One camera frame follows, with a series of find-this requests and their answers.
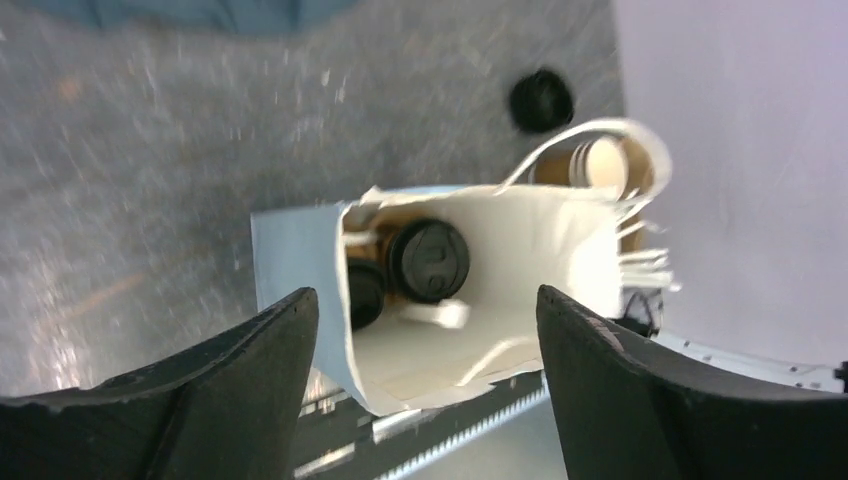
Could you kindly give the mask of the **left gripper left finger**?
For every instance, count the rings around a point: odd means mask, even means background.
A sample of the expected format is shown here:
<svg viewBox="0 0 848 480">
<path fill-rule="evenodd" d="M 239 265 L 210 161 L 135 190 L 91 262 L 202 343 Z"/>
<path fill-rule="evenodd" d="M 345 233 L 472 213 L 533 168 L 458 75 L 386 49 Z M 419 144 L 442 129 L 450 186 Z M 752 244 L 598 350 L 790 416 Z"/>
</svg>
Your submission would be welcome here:
<svg viewBox="0 0 848 480">
<path fill-rule="evenodd" d="M 301 288 L 91 389 L 3 399 L 5 479 L 284 479 L 318 328 Z"/>
</svg>

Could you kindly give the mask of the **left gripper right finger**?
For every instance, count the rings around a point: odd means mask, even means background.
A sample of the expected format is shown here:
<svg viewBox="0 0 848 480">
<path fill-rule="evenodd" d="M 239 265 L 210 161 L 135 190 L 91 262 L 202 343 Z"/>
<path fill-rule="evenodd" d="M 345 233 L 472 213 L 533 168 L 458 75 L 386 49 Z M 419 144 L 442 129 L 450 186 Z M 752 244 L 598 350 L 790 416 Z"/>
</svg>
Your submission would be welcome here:
<svg viewBox="0 0 848 480">
<path fill-rule="evenodd" d="M 731 373 L 556 288 L 537 331 L 571 479 L 843 479 L 847 397 Z"/>
</svg>

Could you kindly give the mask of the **light blue paper bag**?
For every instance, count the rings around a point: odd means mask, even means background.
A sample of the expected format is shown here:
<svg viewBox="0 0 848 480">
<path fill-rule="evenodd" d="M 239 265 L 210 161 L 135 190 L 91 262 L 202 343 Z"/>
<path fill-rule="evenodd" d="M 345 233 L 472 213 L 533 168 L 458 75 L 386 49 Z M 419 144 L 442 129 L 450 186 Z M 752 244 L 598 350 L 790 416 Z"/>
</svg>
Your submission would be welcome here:
<svg viewBox="0 0 848 480">
<path fill-rule="evenodd" d="M 522 184 L 371 189 L 360 199 L 251 217 L 257 303 L 266 308 L 298 287 L 318 298 L 314 366 L 367 411 L 391 415 L 439 408 L 487 393 L 501 380 L 542 366 L 536 297 L 549 285 L 595 313 L 622 312 L 625 285 L 618 223 L 668 184 L 664 142 L 629 119 L 597 119 L 558 135 L 618 133 L 644 147 L 656 183 L 631 199 L 608 190 Z M 343 220 L 362 209 L 428 207 L 457 223 L 472 253 L 459 297 L 470 309 L 460 328 L 428 326 L 389 313 L 352 330 L 343 273 Z"/>
</svg>

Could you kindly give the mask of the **black plastic cup lid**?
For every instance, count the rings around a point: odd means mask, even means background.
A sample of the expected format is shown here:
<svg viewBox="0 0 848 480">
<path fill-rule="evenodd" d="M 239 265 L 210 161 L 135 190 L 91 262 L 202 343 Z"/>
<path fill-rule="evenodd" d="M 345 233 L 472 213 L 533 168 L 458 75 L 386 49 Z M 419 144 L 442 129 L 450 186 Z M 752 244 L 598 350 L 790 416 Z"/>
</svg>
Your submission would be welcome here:
<svg viewBox="0 0 848 480">
<path fill-rule="evenodd" d="M 424 304 L 455 295 L 471 267 L 463 235 L 452 224 L 431 217 L 418 218 L 393 233 L 384 257 L 392 290 Z"/>
</svg>

